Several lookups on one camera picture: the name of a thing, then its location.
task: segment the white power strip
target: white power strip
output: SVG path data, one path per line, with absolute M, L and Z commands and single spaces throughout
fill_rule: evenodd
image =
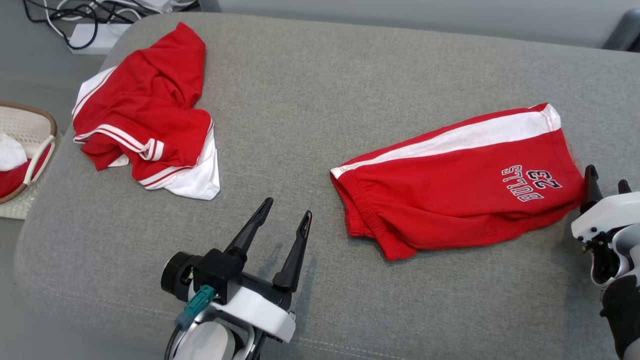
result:
M 107 55 L 120 38 L 120 35 L 122 35 L 129 26 L 131 26 L 131 24 L 98 24 L 98 33 L 91 45 L 82 50 L 70 50 L 74 54 Z M 73 46 L 85 45 L 91 40 L 94 29 L 94 24 L 76 25 L 74 33 L 69 38 L 69 43 Z

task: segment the white stripe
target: white stripe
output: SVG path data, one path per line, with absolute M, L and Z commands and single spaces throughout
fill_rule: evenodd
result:
M 133 147 L 133 146 L 129 145 L 129 143 L 127 143 L 123 138 L 120 138 L 118 135 L 114 135 L 114 134 L 112 134 L 112 133 L 110 133 L 110 132 L 108 132 L 108 131 L 106 131 L 106 130 L 103 130 L 103 129 L 99 129 L 99 128 L 98 128 L 98 129 L 93 130 L 93 131 L 91 132 L 91 134 L 94 134 L 94 133 L 102 133 L 102 134 L 105 134 L 106 136 L 108 136 L 108 137 L 110 137 L 110 138 L 112 138 L 112 139 L 116 140 L 117 142 L 121 143 L 122 145 L 126 146 L 129 150 L 134 151 L 134 152 L 140 152 L 140 149 L 135 148 L 135 147 Z M 84 139 L 84 138 L 74 138 L 74 142 L 75 142 L 75 143 L 85 143 L 84 141 L 82 141 L 83 139 Z
M 163 150 L 164 150 L 164 143 L 160 140 L 156 140 L 156 153 L 154 154 L 154 157 L 151 159 L 151 161 L 160 160 Z
M 485 120 L 453 129 L 429 140 L 388 151 L 371 160 L 331 169 L 337 179 L 349 170 L 386 161 L 420 158 L 533 138 L 560 129 L 560 115 L 551 105 L 541 112 L 527 112 Z
M 80 112 L 80 109 L 86 104 L 87 100 L 99 89 L 101 88 L 109 79 L 113 71 L 116 67 L 112 67 L 105 71 L 102 71 L 100 74 L 92 77 L 91 79 L 85 81 L 80 86 L 80 91 L 78 92 L 78 98 L 76 99 L 76 106 L 72 112 L 72 119 L 76 118 L 76 115 Z
M 155 175 L 152 175 L 146 179 L 142 179 L 140 181 L 138 181 L 140 184 L 147 186 L 150 183 L 153 183 L 154 181 L 160 180 L 163 177 L 167 176 L 168 174 L 171 174 L 172 172 L 176 171 L 176 170 L 181 170 L 181 169 L 186 169 L 186 168 L 190 168 L 190 167 L 168 167 L 158 173 L 156 173 Z
M 89 136 L 91 136 L 94 133 L 103 133 L 105 135 L 109 135 L 111 136 L 109 133 L 105 132 L 105 131 L 100 131 L 100 129 L 105 129 L 108 131 L 111 131 L 112 133 L 120 136 L 122 139 L 129 141 L 133 146 L 137 147 L 137 149 L 135 148 L 131 148 L 130 146 L 127 146 L 127 144 L 123 144 L 125 146 L 127 146 L 128 148 L 130 148 L 131 150 L 134 150 L 136 152 L 141 152 L 144 151 L 146 149 L 148 149 L 149 146 L 149 142 L 151 140 L 149 140 L 149 142 L 147 142 L 146 145 L 142 145 L 141 142 L 137 141 L 133 136 L 129 135 L 128 133 L 126 133 L 125 131 L 113 126 L 113 125 L 109 125 L 109 124 L 101 124 L 98 127 L 96 127 L 93 131 L 90 131 L 89 133 L 85 133 L 85 134 L 76 134 L 74 136 L 74 141 L 75 142 L 81 142 L 80 140 L 84 140 L 85 138 L 88 138 Z
M 147 145 L 149 145 L 143 152 L 140 153 L 140 157 L 143 158 L 144 160 L 149 160 L 151 158 L 151 154 L 154 153 L 154 146 L 156 144 L 156 140 L 151 138 L 149 139 L 149 143 L 147 143 Z
M 146 185 L 145 189 L 147 189 L 147 190 L 155 190 L 155 189 L 166 188 L 167 186 L 171 185 L 175 181 L 175 179 L 176 179 L 178 174 L 181 174 L 181 173 L 183 173 L 185 171 L 190 171 L 192 169 L 193 168 L 191 168 L 191 167 L 182 168 L 182 169 L 174 172 L 173 174 L 171 174 L 169 176 L 166 176 L 164 179 L 158 181 L 157 183 L 154 183 L 153 185 Z

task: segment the teal connector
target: teal connector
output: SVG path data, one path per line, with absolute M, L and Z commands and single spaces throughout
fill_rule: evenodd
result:
M 196 316 L 209 306 L 216 296 L 216 291 L 209 285 L 202 285 L 196 295 L 184 306 L 184 311 L 178 315 L 173 324 L 187 329 L 193 323 Z

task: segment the red athletic shorts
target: red athletic shorts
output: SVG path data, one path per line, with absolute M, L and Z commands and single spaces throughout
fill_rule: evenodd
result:
M 372 151 L 331 170 L 351 236 L 388 260 L 489 245 L 562 219 L 582 176 L 549 104 L 500 111 Z

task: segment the gray couch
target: gray couch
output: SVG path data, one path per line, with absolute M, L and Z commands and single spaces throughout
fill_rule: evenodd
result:
M 389 263 L 374 241 L 347 236 L 328 171 L 474 115 L 548 101 L 607 195 L 622 177 L 638 189 L 637 54 L 198 13 L 137 22 L 103 69 L 179 21 L 207 44 L 198 107 L 216 123 L 222 190 L 212 201 L 146 191 L 126 167 L 96 172 L 66 136 L 15 255 L 37 311 L 161 352 L 183 306 L 160 288 L 166 261 L 226 245 L 272 196 L 247 272 L 270 279 L 306 209 L 314 223 L 292 305 L 298 329 L 288 345 L 268 341 L 264 359 L 615 358 L 570 219 Z

